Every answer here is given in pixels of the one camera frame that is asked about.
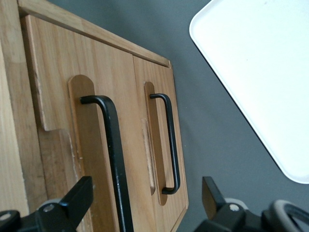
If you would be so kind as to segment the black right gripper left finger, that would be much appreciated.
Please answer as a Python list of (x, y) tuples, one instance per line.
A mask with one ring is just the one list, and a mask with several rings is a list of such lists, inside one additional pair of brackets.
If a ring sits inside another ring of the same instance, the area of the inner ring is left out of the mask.
[(92, 177), (83, 176), (58, 202), (48, 201), (28, 216), (0, 213), (2, 232), (75, 232), (93, 202)]

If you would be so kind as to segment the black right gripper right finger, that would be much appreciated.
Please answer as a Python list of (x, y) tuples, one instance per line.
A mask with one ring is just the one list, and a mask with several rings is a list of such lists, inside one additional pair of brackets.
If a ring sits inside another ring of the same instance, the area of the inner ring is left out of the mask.
[(202, 178), (202, 203), (207, 219), (196, 232), (271, 232), (264, 213), (257, 216), (239, 200), (224, 198), (210, 176)]

